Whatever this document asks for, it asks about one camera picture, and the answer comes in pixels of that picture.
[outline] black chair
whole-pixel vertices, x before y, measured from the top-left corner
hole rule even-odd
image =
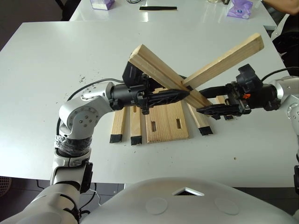
[[[276,50],[286,67],[299,67],[299,15],[290,15],[285,21],[281,35],[273,40]],[[290,70],[291,76],[299,76],[298,71]]]
[[[81,0],[67,0],[64,5],[61,0],[55,0],[55,1],[62,9],[61,21],[69,21]]]

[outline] black cable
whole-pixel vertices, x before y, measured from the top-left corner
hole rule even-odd
[[[73,92],[73,94],[70,95],[70,97],[67,99],[67,101],[71,100],[78,92],[86,89],[87,87],[89,87],[91,85],[94,85],[94,84],[97,84],[97,83],[105,82],[105,81],[113,81],[113,82],[117,82],[117,83],[124,83],[122,80],[118,80],[118,79],[115,79],[115,78],[104,78],[104,79],[95,81],[93,83],[87,84],[87,85],[81,87],[80,89],[76,90],[75,92]],[[58,118],[57,125],[56,125],[56,135],[59,135],[60,122],[61,122],[61,119]]]
[[[36,179],[36,185],[37,185],[37,187],[38,187],[38,188],[45,190],[45,188],[43,188],[43,187],[39,186],[38,179]]]
[[[286,70],[299,70],[299,67],[287,67],[284,69],[273,71],[273,72],[269,73],[268,75],[266,75],[264,78],[262,78],[261,81],[263,82],[266,78],[270,77],[271,75],[274,75],[276,73],[279,73],[281,71],[286,71]]]
[[[94,183],[94,191],[97,191],[97,183]],[[83,206],[81,206],[81,208],[79,208],[79,212],[81,212],[82,208],[88,205],[93,200],[94,196],[95,192],[93,192],[93,196],[89,199],[89,201],[86,202]]]
[[[136,4],[140,1],[142,1],[142,0],[127,0],[127,2],[130,3],[130,4]]]

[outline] rectangular slot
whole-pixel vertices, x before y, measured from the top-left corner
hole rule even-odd
[[[182,129],[181,119],[177,118],[177,127],[178,129]]]
[[[156,132],[157,131],[157,127],[156,127],[156,122],[155,121],[151,122],[151,131],[152,132]]]

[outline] black rubber tip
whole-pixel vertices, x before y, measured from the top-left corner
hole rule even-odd
[[[210,126],[200,127],[198,130],[200,131],[201,135],[213,134],[212,129],[210,128]]]
[[[234,117],[232,115],[224,115],[224,119],[231,120],[231,119],[234,119]]]
[[[132,146],[140,145],[140,144],[142,144],[142,136],[141,135],[131,137],[131,145]]]
[[[112,134],[110,136],[110,143],[121,142],[122,134]]]

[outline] white cable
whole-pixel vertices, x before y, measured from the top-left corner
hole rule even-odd
[[[96,193],[96,195],[97,195],[98,198],[99,198],[99,202],[98,202],[98,204],[99,204],[99,206],[101,206],[101,204],[100,204],[101,197],[99,196],[98,192],[97,192],[96,190],[92,190],[92,189],[89,189],[89,190],[91,190],[92,192]]]

